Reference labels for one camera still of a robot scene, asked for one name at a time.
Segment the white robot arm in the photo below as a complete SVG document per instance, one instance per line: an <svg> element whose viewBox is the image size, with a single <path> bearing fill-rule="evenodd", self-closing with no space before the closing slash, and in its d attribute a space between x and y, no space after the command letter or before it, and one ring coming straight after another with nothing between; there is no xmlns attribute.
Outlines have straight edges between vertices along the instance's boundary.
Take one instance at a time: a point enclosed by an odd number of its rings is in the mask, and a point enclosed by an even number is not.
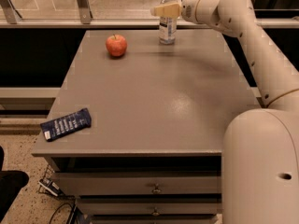
<svg viewBox="0 0 299 224"><path fill-rule="evenodd" d="M263 107L235 117L223 138L222 223L299 224L299 73L251 0L182 0L150 12L236 38L261 95Z"/></svg>

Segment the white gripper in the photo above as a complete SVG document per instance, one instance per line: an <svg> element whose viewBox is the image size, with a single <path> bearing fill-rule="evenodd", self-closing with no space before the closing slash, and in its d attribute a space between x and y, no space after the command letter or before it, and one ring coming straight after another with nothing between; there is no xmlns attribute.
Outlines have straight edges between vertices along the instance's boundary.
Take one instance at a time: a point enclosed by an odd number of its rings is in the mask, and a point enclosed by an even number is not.
<svg viewBox="0 0 299 224"><path fill-rule="evenodd" d="M181 18L185 21L195 24L201 23L199 17L199 2L201 0L182 0L181 5L178 2L168 2L160 4L150 9L150 14L155 17Z"/></svg>

